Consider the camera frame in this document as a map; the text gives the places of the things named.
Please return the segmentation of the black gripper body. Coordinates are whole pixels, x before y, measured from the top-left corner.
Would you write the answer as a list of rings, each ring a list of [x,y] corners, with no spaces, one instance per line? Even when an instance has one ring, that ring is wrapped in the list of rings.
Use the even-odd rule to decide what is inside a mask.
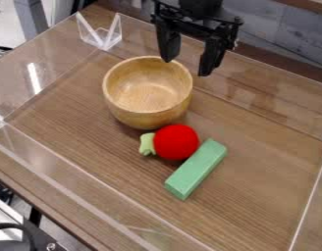
[[[219,36],[227,41],[227,49],[236,47],[241,16],[224,7],[225,0],[154,0],[153,23],[166,23],[180,35],[200,40]]]

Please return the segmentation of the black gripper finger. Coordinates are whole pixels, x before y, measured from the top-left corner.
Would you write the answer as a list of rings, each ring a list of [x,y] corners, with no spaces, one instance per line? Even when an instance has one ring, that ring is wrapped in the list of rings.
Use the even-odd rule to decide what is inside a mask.
[[[205,52],[201,56],[198,76],[209,76],[221,65],[227,54],[227,41],[212,36],[207,40]]]
[[[166,23],[157,24],[161,57],[169,63],[180,55],[181,35]]]

